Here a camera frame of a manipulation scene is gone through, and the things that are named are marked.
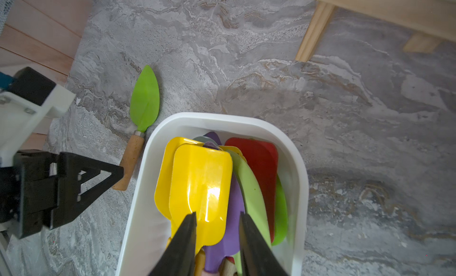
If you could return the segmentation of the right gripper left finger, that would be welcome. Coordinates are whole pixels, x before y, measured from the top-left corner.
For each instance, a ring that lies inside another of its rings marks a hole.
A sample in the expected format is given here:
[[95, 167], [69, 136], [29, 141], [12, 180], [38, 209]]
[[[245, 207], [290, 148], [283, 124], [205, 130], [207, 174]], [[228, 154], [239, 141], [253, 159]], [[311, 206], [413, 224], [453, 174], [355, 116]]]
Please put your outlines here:
[[188, 214], [149, 276], [193, 276], [196, 228], [196, 213]]

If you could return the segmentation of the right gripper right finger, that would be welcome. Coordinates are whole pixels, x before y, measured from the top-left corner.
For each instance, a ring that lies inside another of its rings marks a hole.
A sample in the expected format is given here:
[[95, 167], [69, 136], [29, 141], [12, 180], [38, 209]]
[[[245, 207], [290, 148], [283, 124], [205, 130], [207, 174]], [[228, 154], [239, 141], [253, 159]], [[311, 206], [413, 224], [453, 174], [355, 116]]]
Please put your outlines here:
[[244, 276], [287, 276], [250, 215], [239, 222], [241, 265]]

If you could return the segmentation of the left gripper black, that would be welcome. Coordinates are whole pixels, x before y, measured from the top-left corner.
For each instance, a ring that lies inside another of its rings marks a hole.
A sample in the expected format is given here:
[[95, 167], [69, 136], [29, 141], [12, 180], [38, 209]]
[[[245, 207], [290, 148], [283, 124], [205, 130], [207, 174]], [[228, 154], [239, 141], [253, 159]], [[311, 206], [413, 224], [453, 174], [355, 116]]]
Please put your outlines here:
[[[57, 173], [51, 173], [51, 166]], [[124, 176], [124, 168], [70, 152], [24, 150], [1, 168], [1, 222], [16, 238], [74, 221]]]

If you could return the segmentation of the purple shovel pink handle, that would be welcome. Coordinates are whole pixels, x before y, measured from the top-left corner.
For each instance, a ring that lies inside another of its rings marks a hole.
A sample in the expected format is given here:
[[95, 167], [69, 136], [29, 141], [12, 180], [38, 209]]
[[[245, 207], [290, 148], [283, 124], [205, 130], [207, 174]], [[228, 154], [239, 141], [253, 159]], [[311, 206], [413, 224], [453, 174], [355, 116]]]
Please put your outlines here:
[[225, 257], [232, 257], [240, 251], [239, 219], [245, 211], [242, 191], [235, 171], [232, 173], [226, 229], [222, 240], [213, 246], [204, 246], [205, 264], [202, 276], [219, 276], [219, 267]]

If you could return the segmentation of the white plastic storage box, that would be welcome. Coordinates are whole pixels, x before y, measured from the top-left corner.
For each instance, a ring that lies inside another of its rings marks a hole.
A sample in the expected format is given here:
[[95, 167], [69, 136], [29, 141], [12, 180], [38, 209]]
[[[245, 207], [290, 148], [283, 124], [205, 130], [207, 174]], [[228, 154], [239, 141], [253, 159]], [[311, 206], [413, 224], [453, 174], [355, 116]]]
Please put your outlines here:
[[279, 154], [278, 175], [286, 195], [289, 222], [287, 239], [271, 250], [288, 275], [301, 275], [305, 256], [309, 180], [299, 150], [284, 132], [266, 121], [196, 112], [169, 116], [158, 124], [145, 145], [116, 275], [148, 275], [166, 249], [171, 224], [158, 211], [154, 192], [167, 143], [174, 137], [193, 138], [211, 131], [216, 132], [223, 142], [230, 137], [243, 137], [275, 145]]

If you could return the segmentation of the green trowel wooden handle front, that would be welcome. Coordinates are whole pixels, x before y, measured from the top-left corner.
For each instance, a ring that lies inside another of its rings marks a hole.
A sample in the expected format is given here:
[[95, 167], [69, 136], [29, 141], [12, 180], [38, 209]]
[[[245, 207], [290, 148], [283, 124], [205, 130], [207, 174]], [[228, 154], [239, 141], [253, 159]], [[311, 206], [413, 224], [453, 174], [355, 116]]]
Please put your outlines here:
[[[268, 226], [267, 213], [262, 192], [257, 179], [249, 167], [248, 163], [240, 155], [240, 150], [236, 147], [222, 146], [225, 152], [228, 152], [233, 160], [233, 171], [235, 171], [239, 182], [243, 201], [245, 205], [245, 213], [249, 214], [267, 245], [271, 247], [270, 230]], [[242, 275], [241, 253], [240, 251], [232, 256], [235, 260], [237, 274]]]

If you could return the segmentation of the green trowel wooden handle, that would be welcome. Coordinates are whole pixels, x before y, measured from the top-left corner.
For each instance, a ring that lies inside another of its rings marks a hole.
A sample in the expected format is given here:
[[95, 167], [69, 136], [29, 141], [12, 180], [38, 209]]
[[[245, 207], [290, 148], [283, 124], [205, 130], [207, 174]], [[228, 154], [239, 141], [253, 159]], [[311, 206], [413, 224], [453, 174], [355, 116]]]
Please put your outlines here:
[[137, 125], [137, 130], [130, 137], [124, 151], [120, 162], [124, 176], [114, 184], [114, 190], [127, 190], [144, 145], [146, 131], [157, 120], [159, 110], [160, 92], [157, 78], [152, 68], [146, 65], [135, 84], [129, 109], [130, 118]]
[[[270, 230], [268, 226], [267, 213], [262, 192], [257, 179], [249, 167], [248, 163], [240, 155], [240, 150], [236, 147], [222, 146], [225, 152], [228, 152], [233, 160], [233, 171], [235, 171], [239, 182], [243, 201], [245, 205], [245, 213], [249, 214], [267, 245], [271, 247]], [[235, 260], [237, 274], [242, 275], [241, 253], [240, 251], [232, 256]]]

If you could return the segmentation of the yellow shovel wooden handle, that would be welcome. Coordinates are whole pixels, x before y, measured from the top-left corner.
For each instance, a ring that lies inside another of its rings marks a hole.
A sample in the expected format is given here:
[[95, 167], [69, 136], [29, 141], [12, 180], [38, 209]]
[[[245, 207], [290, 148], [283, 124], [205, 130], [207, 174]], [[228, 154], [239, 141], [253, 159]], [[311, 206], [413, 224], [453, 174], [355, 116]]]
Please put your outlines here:
[[169, 211], [176, 226], [195, 214], [196, 256], [225, 234], [233, 161], [228, 152], [184, 144], [175, 151], [173, 165]]

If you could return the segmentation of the red shovel wooden handle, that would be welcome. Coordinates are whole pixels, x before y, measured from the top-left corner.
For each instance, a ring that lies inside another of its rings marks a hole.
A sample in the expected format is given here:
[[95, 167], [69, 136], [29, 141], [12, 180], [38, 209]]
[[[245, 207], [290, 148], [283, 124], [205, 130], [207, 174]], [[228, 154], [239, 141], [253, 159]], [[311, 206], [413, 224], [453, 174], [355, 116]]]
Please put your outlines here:
[[260, 186], [265, 203], [271, 242], [275, 239], [276, 174], [278, 152], [274, 144], [248, 138], [229, 138], [226, 146], [241, 150]]

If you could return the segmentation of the green trowel wooden handle back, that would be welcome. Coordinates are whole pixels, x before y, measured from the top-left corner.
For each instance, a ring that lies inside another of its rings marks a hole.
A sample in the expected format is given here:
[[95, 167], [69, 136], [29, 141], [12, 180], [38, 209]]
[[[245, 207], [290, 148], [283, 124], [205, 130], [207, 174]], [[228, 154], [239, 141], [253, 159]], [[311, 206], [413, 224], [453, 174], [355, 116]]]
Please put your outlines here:
[[144, 145], [146, 131], [157, 120], [159, 110], [160, 92], [157, 78], [152, 68], [146, 65], [135, 84], [129, 109], [130, 118], [137, 125], [137, 130], [130, 137], [124, 151], [120, 162], [124, 176], [114, 184], [114, 190], [127, 190]]

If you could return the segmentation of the yellow shovel blue-tipped handle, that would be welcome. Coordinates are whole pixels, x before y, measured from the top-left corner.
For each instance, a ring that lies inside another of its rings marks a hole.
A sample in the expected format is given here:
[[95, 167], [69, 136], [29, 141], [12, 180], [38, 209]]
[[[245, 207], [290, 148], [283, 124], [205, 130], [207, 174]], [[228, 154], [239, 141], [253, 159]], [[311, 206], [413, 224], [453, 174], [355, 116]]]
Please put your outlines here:
[[176, 137], [171, 139], [165, 148], [163, 160], [161, 163], [160, 173], [157, 180], [156, 190], [154, 193], [154, 202], [159, 212], [167, 218], [171, 223], [171, 236], [168, 238], [167, 245], [171, 242], [173, 235], [175, 234], [177, 227], [171, 218], [171, 212], [169, 210], [169, 197], [171, 189], [171, 178], [173, 169], [173, 160], [175, 151], [185, 144], [203, 146], [202, 142], [187, 139], [184, 137]]

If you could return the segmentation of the light blue trowel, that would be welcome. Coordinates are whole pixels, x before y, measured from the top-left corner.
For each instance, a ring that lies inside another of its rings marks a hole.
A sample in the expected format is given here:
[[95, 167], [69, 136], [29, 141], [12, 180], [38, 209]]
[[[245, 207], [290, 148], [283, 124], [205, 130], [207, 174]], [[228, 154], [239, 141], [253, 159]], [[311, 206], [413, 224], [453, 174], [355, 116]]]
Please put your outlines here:
[[194, 138], [194, 140], [203, 143], [204, 147], [219, 150], [218, 144], [209, 137], [199, 136], [199, 137]]

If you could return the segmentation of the wooden easel stand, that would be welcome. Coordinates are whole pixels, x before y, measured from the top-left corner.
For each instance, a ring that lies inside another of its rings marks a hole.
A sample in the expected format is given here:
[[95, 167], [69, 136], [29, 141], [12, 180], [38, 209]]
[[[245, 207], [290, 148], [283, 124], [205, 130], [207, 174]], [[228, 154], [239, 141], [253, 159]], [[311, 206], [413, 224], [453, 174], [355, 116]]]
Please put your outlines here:
[[456, 0], [316, 0], [317, 6], [295, 59], [313, 56], [337, 8], [414, 30], [403, 50], [431, 53], [442, 41], [456, 40]]

